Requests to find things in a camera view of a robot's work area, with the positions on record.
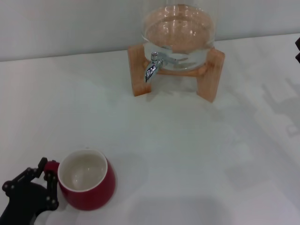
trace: white table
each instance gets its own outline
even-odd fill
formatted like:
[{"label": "white table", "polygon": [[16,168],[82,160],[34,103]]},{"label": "white table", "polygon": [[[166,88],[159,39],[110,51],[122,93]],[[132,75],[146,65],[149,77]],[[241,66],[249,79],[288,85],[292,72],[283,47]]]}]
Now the white table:
[{"label": "white table", "polygon": [[[133,97],[126,51],[2,62],[0,184],[91,148],[116,170],[112,200],[83,212],[59,193],[35,224],[300,224],[299,37],[217,42],[226,59],[213,104],[173,76]],[[0,193],[0,212],[7,203]]]}]

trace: water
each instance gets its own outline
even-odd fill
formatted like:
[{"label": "water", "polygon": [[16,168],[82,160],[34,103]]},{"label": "water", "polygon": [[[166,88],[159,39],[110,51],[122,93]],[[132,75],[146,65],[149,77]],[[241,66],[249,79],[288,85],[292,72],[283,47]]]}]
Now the water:
[{"label": "water", "polygon": [[162,52],[177,59],[168,70],[191,70],[204,64],[213,47],[215,27],[210,16],[188,5],[173,5],[151,12],[144,21],[145,56]]}]

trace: black object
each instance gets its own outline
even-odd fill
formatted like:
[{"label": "black object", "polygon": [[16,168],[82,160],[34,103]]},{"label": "black object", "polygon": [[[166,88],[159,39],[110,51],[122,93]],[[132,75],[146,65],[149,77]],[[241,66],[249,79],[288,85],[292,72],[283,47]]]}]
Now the black object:
[{"label": "black object", "polygon": [[296,56],[296,60],[300,63],[300,53]]},{"label": "black object", "polygon": [[298,47],[298,49],[300,51],[300,38],[296,41],[296,46]]},{"label": "black object", "polygon": [[0,217],[0,225],[33,225],[40,213],[58,208],[57,174],[45,172],[47,188],[31,182],[41,176],[47,162],[42,158],[38,168],[27,168],[3,184],[2,190],[9,197],[9,203]]}]

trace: glass beverage dispenser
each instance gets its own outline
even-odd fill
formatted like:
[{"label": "glass beverage dispenser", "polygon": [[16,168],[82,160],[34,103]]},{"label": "glass beverage dispenser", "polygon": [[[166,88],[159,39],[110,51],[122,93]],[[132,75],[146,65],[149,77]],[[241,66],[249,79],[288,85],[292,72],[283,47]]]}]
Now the glass beverage dispenser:
[{"label": "glass beverage dispenser", "polygon": [[[189,71],[202,66],[214,44],[217,14],[218,0],[143,0],[146,59],[163,59],[157,70]],[[156,74],[156,68],[150,67],[148,79]]]}]

